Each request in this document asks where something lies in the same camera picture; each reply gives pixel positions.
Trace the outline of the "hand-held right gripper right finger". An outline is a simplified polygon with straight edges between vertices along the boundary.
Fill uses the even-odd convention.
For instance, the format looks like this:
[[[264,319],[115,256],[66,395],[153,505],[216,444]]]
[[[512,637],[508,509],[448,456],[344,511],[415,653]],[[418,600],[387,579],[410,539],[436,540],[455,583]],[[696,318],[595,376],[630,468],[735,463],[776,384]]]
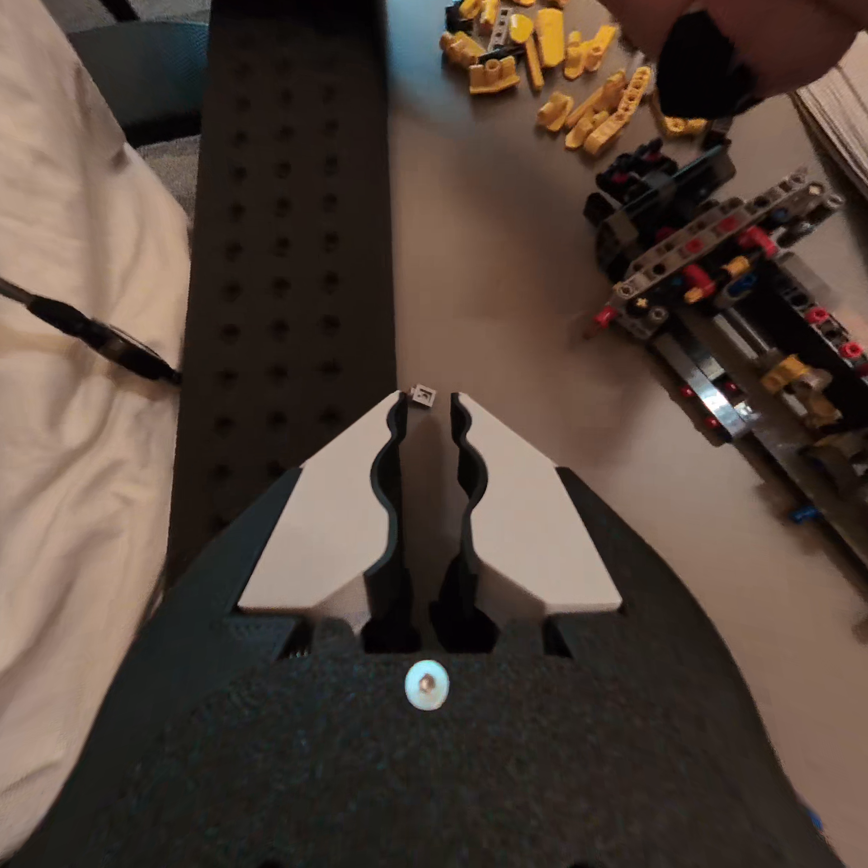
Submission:
[[[513,622],[612,613],[623,598],[561,469],[469,395],[450,396],[466,496],[450,563],[450,641],[494,642]]]

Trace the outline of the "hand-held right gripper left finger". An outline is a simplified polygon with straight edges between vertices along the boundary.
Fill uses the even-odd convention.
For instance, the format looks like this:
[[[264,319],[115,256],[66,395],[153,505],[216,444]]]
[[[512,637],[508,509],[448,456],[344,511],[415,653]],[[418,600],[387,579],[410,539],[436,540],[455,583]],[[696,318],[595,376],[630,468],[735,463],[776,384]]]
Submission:
[[[397,506],[381,481],[406,434],[388,393],[303,462],[237,602],[253,614],[343,621],[357,637],[399,596]]]

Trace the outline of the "grey lego chassis assembly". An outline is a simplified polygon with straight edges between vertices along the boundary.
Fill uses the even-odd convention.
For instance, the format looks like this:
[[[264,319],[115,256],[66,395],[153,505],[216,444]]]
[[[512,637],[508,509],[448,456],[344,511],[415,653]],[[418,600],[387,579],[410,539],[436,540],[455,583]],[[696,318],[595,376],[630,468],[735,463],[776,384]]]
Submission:
[[[866,342],[793,246],[844,199],[806,168],[743,200],[728,142],[680,166],[655,139],[596,177],[584,216],[612,294],[592,331],[618,326],[662,363],[711,438],[746,439],[866,564]]]

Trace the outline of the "pile of yellow lego pieces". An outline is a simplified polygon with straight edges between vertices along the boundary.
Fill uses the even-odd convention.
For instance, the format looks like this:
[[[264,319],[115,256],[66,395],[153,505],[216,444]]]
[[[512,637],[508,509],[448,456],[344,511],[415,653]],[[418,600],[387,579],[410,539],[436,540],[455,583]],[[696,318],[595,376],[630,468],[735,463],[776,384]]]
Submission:
[[[466,74],[473,97],[511,94],[527,83],[543,98],[535,127],[561,137],[565,149],[594,160],[623,136],[635,115],[649,106],[659,131],[694,138],[708,128],[704,118],[663,114],[656,66],[636,51],[625,66],[602,73],[613,53],[627,53],[627,39],[610,12],[587,32],[570,28],[580,19],[579,2],[459,1],[444,8],[439,39],[442,59]]]

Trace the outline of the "lego instruction booklet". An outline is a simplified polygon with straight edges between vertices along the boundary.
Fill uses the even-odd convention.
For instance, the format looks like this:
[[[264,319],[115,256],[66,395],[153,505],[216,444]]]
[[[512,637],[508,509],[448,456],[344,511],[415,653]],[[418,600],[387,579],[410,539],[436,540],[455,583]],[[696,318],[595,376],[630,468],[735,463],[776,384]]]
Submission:
[[[791,93],[823,149],[867,197],[867,34],[830,71]]]

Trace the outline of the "person's left hand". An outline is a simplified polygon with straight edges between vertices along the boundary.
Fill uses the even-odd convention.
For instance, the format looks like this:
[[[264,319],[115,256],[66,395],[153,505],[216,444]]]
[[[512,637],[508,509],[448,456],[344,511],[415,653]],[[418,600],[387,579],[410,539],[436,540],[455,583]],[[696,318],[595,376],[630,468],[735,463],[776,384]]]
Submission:
[[[607,1],[645,54],[660,57],[683,15],[704,12],[757,80],[757,96],[784,94],[835,66],[867,27],[865,1]]]

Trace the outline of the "dark swivel chair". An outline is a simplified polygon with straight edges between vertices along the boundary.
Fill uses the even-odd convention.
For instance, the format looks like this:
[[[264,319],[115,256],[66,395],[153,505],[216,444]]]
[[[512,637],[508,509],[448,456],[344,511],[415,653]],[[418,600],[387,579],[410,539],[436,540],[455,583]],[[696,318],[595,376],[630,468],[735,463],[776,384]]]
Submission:
[[[140,20],[69,39],[131,146],[201,134],[208,24]]]

